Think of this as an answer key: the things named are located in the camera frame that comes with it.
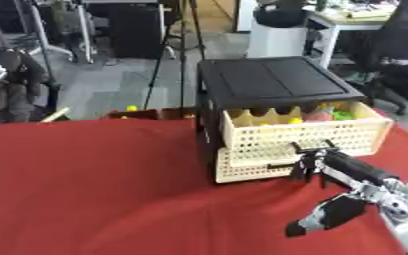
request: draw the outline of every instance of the wooden stick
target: wooden stick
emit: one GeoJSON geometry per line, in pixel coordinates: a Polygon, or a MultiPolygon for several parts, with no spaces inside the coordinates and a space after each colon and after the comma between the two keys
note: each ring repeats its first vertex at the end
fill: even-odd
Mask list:
{"type": "Polygon", "coordinates": [[[49,123],[55,120],[56,118],[64,115],[65,113],[69,112],[70,108],[69,107],[63,107],[61,109],[58,109],[55,111],[53,114],[47,116],[46,118],[42,119],[42,123],[49,123]]]}

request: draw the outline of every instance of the red tablecloth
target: red tablecloth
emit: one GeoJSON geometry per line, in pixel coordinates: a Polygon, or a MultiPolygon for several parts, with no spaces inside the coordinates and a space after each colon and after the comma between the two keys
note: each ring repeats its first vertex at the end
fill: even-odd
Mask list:
{"type": "MultiPolygon", "coordinates": [[[[394,128],[366,161],[408,179],[408,133],[394,128]]],[[[403,254],[375,210],[284,237],[340,191],[286,179],[214,186],[190,121],[0,126],[0,254],[403,254]]]]}

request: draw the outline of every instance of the black box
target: black box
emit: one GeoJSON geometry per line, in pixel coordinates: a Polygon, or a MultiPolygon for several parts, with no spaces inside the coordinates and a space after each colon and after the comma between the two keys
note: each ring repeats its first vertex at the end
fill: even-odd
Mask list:
{"type": "Polygon", "coordinates": [[[205,60],[198,65],[196,130],[213,170],[218,150],[225,147],[220,132],[224,110],[363,99],[364,94],[305,57],[205,60]]]}

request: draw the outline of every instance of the yellow ball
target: yellow ball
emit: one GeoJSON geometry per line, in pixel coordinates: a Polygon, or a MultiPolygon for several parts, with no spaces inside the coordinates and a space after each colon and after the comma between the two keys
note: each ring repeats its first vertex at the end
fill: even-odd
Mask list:
{"type": "Polygon", "coordinates": [[[300,124],[302,122],[303,122],[302,118],[299,117],[290,118],[288,120],[288,124],[300,124]]]}
{"type": "Polygon", "coordinates": [[[138,106],[128,106],[126,109],[127,109],[129,112],[134,112],[134,111],[139,110],[139,107],[138,107],[138,106]]]}

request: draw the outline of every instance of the office chair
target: office chair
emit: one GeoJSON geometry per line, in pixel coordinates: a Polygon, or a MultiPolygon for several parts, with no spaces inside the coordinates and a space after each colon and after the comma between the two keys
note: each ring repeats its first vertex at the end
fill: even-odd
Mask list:
{"type": "Polygon", "coordinates": [[[399,6],[384,24],[375,32],[351,33],[350,44],[344,52],[367,76],[374,73],[370,82],[363,85],[352,83],[369,96],[370,103],[381,99],[395,104],[397,114],[405,113],[405,105],[386,93],[383,77],[385,74],[408,76],[408,0],[401,0],[399,6]]]}

